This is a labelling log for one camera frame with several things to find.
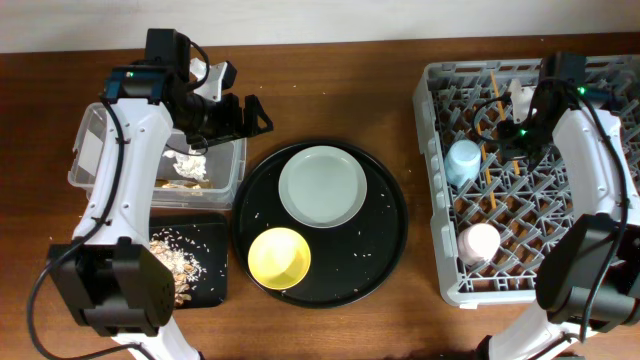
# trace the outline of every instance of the black plate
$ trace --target black plate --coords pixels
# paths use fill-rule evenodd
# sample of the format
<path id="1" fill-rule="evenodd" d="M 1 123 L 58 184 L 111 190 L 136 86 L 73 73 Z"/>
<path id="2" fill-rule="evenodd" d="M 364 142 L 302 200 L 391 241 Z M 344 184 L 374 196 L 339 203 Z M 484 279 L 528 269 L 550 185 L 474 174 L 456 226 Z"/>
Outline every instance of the black plate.
<path id="1" fill-rule="evenodd" d="M 301 150 L 319 145 L 348 152 L 367 177 L 367 197 L 358 214 L 330 229 L 296 221 L 284 209 L 278 194 L 278 180 L 287 161 Z M 365 297 L 391 274 L 407 242 L 408 216 L 400 187 L 380 162 L 351 145 L 314 141 L 288 146 L 258 165 L 238 190 L 232 223 L 234 248 L 249 277 L 249 248 L 258 235 L 274 227 L 300 233 L 311 248 L 311 267 L 298 285 L 276 291 L 251 278 L 282 301 L 330 308 Z"/>
<path id="2" fill-rule="evenodd" d="M 176 310 L 208 308 L 222 304 L 227 296 L 227 220 L 221 214 L 178 215 L 152 217 L 149 236 L 165 231 L 176 240 L 171 244 L 193 254 L 207 270 L 186 291 L 191 300 Z M 186 238 L 194 243 L 184 241 Z"/>

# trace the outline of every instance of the brown wooden surface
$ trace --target brown wooden surface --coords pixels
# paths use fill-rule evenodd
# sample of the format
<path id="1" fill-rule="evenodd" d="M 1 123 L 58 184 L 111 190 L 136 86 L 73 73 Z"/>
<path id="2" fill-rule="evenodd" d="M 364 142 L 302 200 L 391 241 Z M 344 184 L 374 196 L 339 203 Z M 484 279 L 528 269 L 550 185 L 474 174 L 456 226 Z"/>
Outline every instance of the brown wooden surface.
<path id="1" fill-rule="evenodd" d="M 271 298 L 230 256 L 227 301 L 175 314 L 188 341 L 208 359 L 397 359 L 469 350 L 503 330 L 524 306 L 460 310 L 440 297 L 411 96 L 428 63 L 533 58 L 558 50 L 637 53 L 640 35 L 209 48 L 213 62 L 228 59 L 239 70 L 234 93 L 258 95 L 275 123 L 275 132 L 249 141 L 247 170 L 298 140 L 348 141 L 386 164 L 404 191 L 411 223 L 407 248 L 388 281 L 333 310 Z M 86 205 L 84 192 L 66 180 L 78 125 L 110 69 L 141 56 L 140 50 L 0 55 L 2 359 L 38 358 L 27 335 L 25 301 L 48 246 L 69 241 Z M 49 281 L 36 317 L 42 340 L 59 355 L 112 345 L 75 325 Z M 574 349 L 590 359 L 628 359 L 640 353 L 639 340 L 640 326 L 621 327 Z"/>

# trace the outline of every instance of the white plate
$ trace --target white plate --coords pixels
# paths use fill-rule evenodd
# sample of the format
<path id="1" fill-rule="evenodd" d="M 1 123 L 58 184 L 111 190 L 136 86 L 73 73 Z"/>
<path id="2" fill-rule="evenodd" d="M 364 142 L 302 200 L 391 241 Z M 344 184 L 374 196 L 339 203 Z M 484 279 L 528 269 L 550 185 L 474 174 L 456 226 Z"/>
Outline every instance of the white plate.
<path id="1" fill-rule="evenodd" d="M 360 211 L 367 196 L 367 178 L 349 153 L 314 146 L 289 159 L 280 174 L 278 192 L 294 219 L 311 227 L 330 228 Z"/>

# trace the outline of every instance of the yellow bowl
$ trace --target yellow bowl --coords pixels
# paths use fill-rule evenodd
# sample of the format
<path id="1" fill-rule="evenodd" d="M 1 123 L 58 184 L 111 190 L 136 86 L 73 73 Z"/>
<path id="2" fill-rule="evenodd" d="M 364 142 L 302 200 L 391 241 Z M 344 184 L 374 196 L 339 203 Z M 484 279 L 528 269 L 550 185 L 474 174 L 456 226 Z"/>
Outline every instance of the yellow bowl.
<path id="1" fill-rule="evenodd" d="M 262 286 L 285 290 L 299 283 L 311 266 L 307 241 L 287 228 L 260 234 L 249 249 L 249 271 Z"/>

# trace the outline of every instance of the round black tray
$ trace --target round black tray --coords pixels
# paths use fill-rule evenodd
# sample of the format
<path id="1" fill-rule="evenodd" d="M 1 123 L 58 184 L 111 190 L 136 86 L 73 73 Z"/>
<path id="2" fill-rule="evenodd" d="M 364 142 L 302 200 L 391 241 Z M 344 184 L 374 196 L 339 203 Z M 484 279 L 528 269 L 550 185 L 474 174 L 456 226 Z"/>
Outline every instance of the round black tray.
<path id="1" fill-rule="evenodd" d="M 296 221 L 284 209 L 278 194 L 278 180 L 287 161 L 301 150 L 318 145 L 348 152 L 367 177 L 367 197 L 358 214 L 330 229 Z M 242 183 L 233 207 L 233 245 L 249 277 L 270 295 L 302 307 L 336 307 L 365 297 L 391 274 L 407 242 L 407 214 L 400 187 L 371 155 L 340 142 L 304 142 L 269 156 Z M 309 272 L 299 284 L 284 291 L 260 285 L 247 264 L 253 240 L 274 227 L 297 231 L 311 248 Z"/>

